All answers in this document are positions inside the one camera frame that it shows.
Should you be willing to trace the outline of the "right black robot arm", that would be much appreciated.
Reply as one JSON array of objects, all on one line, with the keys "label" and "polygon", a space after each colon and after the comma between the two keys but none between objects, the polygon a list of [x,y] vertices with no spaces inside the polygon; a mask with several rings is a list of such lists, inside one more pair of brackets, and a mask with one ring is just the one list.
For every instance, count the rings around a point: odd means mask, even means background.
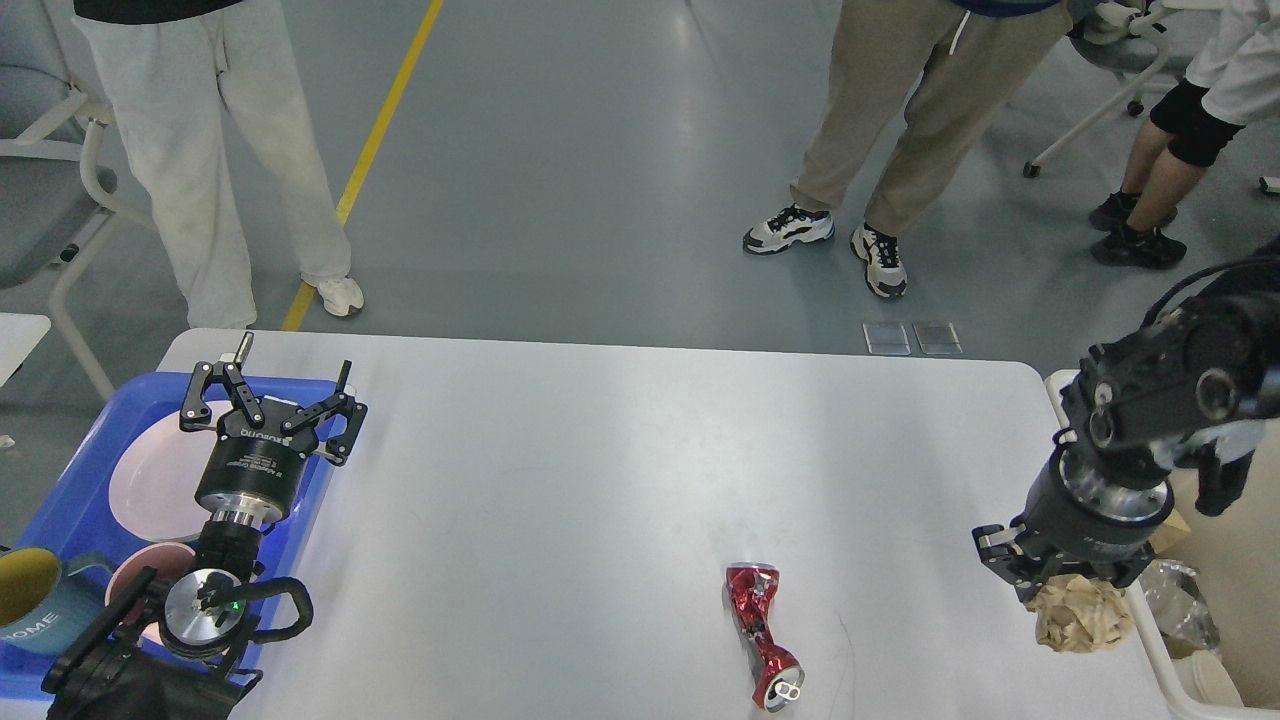
[{"label": "right black robot arm", "polygon": [[1029,602],[1055,577],[1121,589],[1155,560],[1178,469],[1198,474],[1196,507],[1240,498],[1265,423],[1279,409],[1277,255],[1187,277],[1121,340],[1092,346],[1059,396],[1066,424],[1006,527],[973,530],[980,562]]}]

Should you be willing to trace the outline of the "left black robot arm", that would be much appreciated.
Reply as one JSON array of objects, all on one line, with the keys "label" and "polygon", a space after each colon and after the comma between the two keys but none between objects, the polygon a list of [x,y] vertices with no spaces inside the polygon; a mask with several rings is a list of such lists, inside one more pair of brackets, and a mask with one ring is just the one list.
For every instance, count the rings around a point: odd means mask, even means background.
[{"label": "left black robot arm", "polygon": [[253,336],[197,364],[178,415],[184,433],[215,434],[193,497],[209,518],[195,559],[174,580],[146,566],[52,665],[42,682],[51,719],[227,719],[262,673],[252,644],[291,641],[314,623],[303,582],[262,577],[264,537],[285,520],[310,459],[343,466],[367,407],[348,387],[301,406],[256,393],[243,375]]}]

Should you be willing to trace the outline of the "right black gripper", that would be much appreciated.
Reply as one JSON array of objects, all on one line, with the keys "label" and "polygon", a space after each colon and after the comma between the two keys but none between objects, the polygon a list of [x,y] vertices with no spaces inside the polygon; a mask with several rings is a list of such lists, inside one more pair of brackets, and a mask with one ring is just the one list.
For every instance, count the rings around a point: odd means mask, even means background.
[{"label": "right black gripper", "polygon": [[1156,560],[1149,538],[1172,510],[1166,480],[1148,489],[1115,484],[1064,445],[1032,484],[1018,525],[975,527],[972,538],[980,562],[1029,603],[1059,575],[1128,588]]}]

